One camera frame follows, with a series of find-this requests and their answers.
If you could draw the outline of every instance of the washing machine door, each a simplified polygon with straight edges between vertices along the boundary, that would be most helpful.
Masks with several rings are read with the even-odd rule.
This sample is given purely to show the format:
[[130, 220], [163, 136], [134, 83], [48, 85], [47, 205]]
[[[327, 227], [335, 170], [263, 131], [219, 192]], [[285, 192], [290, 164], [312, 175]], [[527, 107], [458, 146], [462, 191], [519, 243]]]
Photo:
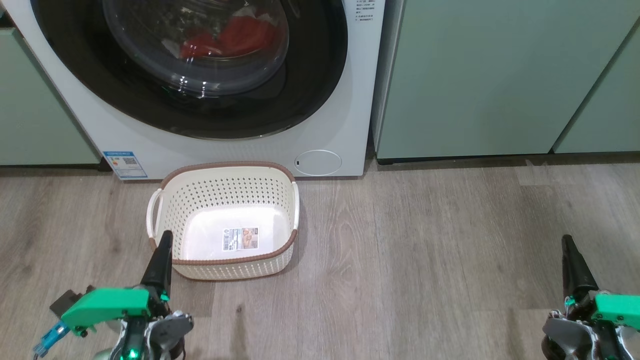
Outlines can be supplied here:
[[195, 138], [307, 119], [344, 68], [341, 0], [31, 0], [60, 60], [134, 119]]

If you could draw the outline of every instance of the basket bottom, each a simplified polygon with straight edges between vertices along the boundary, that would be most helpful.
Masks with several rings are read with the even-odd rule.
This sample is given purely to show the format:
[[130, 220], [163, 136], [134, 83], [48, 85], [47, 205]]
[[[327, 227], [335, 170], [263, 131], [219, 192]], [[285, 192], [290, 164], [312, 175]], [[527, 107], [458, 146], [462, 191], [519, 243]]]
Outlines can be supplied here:
[[269, 254], [291, 235], [286, 215], [266, 204], [198, 210], [187, 219], [178, 258], [221, 260]]

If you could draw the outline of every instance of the robotic arm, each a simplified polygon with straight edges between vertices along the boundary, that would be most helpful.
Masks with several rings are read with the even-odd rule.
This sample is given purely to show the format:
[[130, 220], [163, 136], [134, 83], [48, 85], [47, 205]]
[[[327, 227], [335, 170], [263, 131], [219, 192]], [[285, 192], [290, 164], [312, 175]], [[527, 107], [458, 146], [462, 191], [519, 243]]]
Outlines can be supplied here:
[[60, 321], [33, 348], [34, 359], [45, 357], [49, 349], [67, 333], [82, 338], [95, 332], [101, 322], [119, 321], [120, 337], [110, 351], [96, 356], [104, 360], [174, 360], [184, 353], [184, 336], [193, 328], [193, 319], [181, 311], [171, 312], [173, 234], [165, 231], [154, 251], [140, 284], [133, 288], [87, 287], [85, 294], [71, 290], [49, 307]]
[[600, 290], [570, 235], [562, 238], [564, 312], [542, 328], [548, 360], [634, 360], [630, 340], [640, 331], [640, 296]]

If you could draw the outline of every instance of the cabinet panel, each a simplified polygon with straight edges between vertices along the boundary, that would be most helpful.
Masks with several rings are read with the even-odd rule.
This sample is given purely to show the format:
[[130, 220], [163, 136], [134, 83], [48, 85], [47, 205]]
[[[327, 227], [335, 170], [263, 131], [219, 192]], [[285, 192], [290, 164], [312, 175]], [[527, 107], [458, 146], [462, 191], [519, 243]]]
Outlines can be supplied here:
[[640, 151], [640, 31], [559, 142], [556, 152]]
[[546, 153], [635, 0], [406, 0], [379, 158]]
[[0, 165], [98, 163], [19, 32], [0, 29]]

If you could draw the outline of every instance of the green plastic casing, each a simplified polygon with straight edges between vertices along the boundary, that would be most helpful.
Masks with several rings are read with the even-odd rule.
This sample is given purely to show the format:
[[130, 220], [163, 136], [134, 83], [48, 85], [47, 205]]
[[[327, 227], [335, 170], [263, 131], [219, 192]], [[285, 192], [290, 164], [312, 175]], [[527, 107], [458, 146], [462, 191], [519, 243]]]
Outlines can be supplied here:
[[67, 310], [62, 320], [71, 331], [80, 335], [95, 324], [127, 316], [150, 314], [149, 292], [146, 289], [98, 288], [82, 296]]
[[640, 331], [640, 296], [598, 294], [595, 301], [596, 311], [592, 319], [608, 320]]

